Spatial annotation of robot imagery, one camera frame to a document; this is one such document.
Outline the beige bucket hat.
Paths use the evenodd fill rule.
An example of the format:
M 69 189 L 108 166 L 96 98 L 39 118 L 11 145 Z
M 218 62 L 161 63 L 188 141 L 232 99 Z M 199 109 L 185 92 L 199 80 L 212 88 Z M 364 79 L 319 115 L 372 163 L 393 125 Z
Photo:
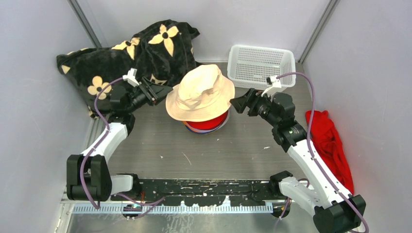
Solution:
M 178 121 L 202 122 L 227 112 L 235 86 L 216 64 L 189 71 L 165 100 L 168 115 Z

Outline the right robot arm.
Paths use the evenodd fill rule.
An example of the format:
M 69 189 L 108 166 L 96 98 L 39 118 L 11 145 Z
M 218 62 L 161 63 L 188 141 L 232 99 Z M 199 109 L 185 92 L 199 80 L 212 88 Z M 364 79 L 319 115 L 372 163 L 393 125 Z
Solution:
M 290 172 L 279 172 L 270 177 L 271 196 L 285 196 L 295 201 L 313 219 L 320 233 L 346 233 L 362 224 L 366 202 L 354 196 L 333 175 L 315 151 L 307 132 L 295 120 L 295 105 L 286 93 L 274 97 L 249 89 L 230 103 L 237 113 L 248 108 L 248 116 L 260 116 L 272 126 L 275 142 L 299 165 L 312 189 L 301 184 Z

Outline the blue bucket hat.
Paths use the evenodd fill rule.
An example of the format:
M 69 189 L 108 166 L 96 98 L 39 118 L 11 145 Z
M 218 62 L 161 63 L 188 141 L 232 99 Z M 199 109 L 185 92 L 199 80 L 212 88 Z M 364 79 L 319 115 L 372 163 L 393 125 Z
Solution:
M 192 133 L 196 133 L 196 134 L 208 134 L 208 133 L 212 133 L 214 131 L 217 131 L 219 129 L 219 127 L 215 128 L 215 129 L 211 129 L 211 130 L 199 130 L 199 129 L 192 129 Z

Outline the orange bucket hat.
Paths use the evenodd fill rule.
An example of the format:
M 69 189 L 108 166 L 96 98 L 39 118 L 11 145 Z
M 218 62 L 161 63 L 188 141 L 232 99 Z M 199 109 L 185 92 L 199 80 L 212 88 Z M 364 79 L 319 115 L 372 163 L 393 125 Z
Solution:
M 186 121 L 183 121 L 182 123 L 185 125 L 185 127 L 186 127 L 188 130 L 192 131 L 192 127 L 191 127 Z

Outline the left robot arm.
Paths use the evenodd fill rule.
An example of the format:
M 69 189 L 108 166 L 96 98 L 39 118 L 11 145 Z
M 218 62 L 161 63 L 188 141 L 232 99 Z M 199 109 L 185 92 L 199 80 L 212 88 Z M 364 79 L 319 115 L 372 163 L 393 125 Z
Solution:
M 112 175 L 107 163 L 120 143 L 131 134 L 135 123 L 133 111 L 145 104 L 159 104 L 172 91 L 172 87 L 152 83 L 146 78 L 137 81 L 122 77 L 109 83 L 99 76 L 93 78 L 87 87 L 94 106 L 106 100 L 111 91 L 115 92 L 115 103 L 121 103 L 122 98 L 126 98 L 132 109 L 111 114 L 108 118 L 98 111 L 96 114 L 104 121 L 105 129 L 83 152 L 70 155 L 66 163 L 68 199 L 89 201 L 96 208 L 113 195 L 124 195 L 129 200 L 137 200 L 141 196 L 142 187 L 137 174 Z

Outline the white plastic basket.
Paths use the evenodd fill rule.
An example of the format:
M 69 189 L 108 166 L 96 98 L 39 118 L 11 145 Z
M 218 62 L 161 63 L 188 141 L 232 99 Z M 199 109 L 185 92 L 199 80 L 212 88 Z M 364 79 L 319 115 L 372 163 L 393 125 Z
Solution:
M 267 78 L 296 72 L 290 50 L 233 45 L 228 58 L 227 75 L 235 87 L 264 90 Z

